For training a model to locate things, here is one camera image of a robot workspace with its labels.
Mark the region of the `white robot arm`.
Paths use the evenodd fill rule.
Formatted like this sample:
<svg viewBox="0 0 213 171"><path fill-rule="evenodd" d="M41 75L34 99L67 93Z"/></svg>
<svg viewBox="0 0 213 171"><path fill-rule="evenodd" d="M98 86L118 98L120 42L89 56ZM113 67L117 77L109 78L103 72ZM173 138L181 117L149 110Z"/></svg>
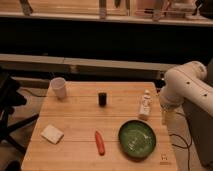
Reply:
<svg viewBox="0 0 213 171"><path fill-rule="evenodd" d="M207 68L199 61L191 61L170 68L164 74L165 85L159 92L163 123L174 116L174 110L187 99L213 118L213 87L204 82Z"/></svg>

